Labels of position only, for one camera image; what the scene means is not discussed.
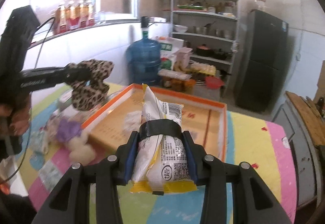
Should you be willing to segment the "left hand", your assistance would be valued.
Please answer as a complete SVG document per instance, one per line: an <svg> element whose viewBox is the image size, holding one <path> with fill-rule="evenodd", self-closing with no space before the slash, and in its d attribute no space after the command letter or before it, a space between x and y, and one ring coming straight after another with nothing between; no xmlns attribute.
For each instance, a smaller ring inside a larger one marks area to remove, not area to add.
<svg viewBox="0 0 325 224"><path fill-rule="evenodd" d="M8 104L1 103L1 136L21 136L29 128L31 95L24 98L22 107L14 110Z"/></svg>

